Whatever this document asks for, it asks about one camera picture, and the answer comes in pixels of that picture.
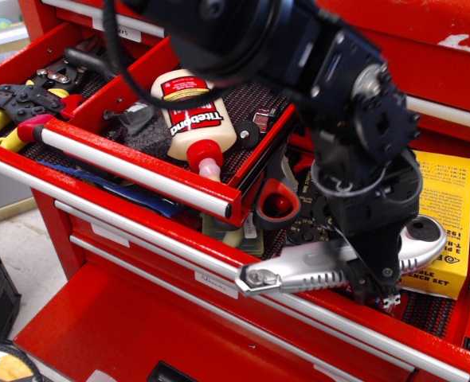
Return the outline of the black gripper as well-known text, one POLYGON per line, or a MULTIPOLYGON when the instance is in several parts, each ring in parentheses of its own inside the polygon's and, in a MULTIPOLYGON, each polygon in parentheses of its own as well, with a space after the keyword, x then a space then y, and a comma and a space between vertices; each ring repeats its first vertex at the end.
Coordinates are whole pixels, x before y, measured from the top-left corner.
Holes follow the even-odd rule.
POLYGON ((404 149, 362 189, 342 187, 339 179, 322 174, 316 162, 311 179, 319 190, 313 217, 357 256, 348 263, 354 300, 361 305, 375 298, 385 307, 399 304, 400 233, 418 214, 423 186, 415 153, 404 149))

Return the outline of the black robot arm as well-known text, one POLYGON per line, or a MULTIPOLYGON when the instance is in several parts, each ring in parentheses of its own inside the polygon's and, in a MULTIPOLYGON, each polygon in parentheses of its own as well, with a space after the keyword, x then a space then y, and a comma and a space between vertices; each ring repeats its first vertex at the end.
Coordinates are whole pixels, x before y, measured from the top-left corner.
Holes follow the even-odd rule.
POLYGON ((182 65, 220 88, 254 80, 288 97, 311 132, 313 216, 355 251, 356 296, 399 300, 400 233, 422 179, 418 117, 380 49, 313 1, 130 1, 164 28, 182 65))

